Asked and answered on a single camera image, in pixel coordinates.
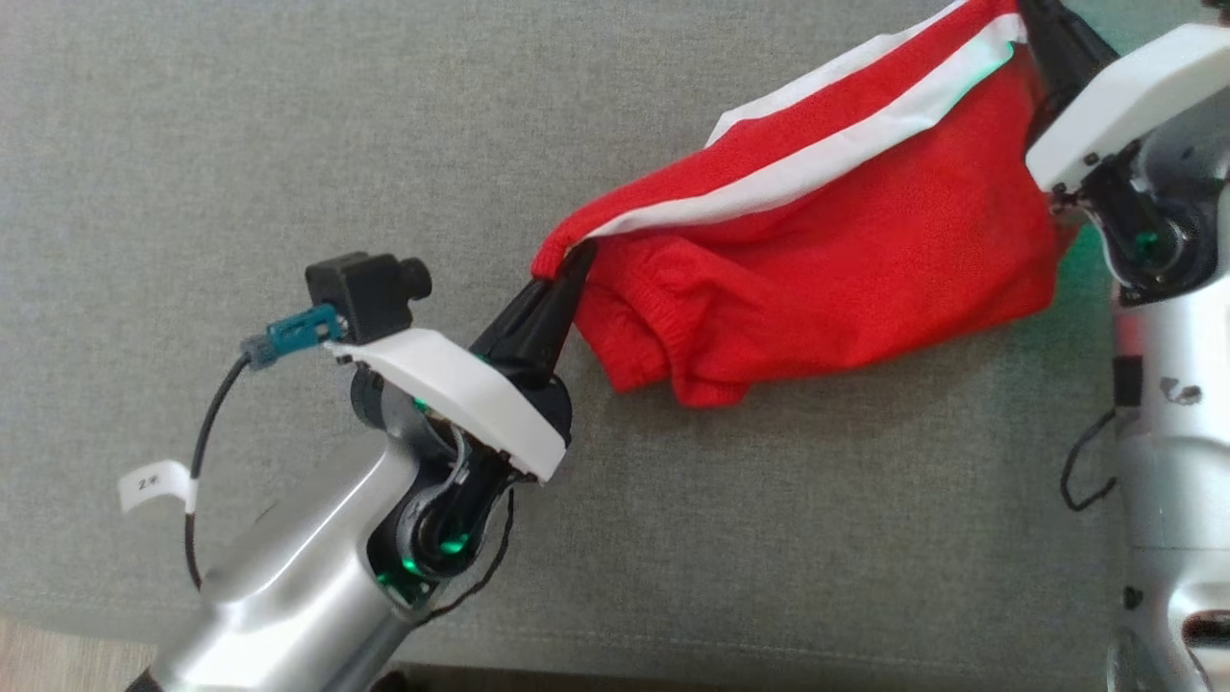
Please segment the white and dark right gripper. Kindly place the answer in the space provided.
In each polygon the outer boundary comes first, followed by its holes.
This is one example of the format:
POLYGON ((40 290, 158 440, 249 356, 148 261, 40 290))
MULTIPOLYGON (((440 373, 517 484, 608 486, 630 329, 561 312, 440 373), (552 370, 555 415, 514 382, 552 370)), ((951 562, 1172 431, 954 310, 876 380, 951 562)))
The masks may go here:
POLYGON ((1121 301, 1216 273, 1228 189, 1228 28, 1181 25, 1122 54, 1061 1, 1018 1, 1043 98, 1026 167, 1057 213, 1102 237, 1121 301))

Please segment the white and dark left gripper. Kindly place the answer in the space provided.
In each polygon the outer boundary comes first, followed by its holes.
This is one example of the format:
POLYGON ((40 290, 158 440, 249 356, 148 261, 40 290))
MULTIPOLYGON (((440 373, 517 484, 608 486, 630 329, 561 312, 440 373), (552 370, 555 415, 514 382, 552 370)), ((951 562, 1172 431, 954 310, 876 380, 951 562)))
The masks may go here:
POLYGON ((464 434, 451 476, 397 529, 403 565, 416 576, 443 580, 465 572, 501 492, 556 474, 571 442, 572 403, 554 369, 597 254, 597 240, 585 240, 554 279, 528 281, 469 352, 433 329, 406 329, 367 345, 327 342, 331 355, 368 368, 412 399, 413 411, 464 434))

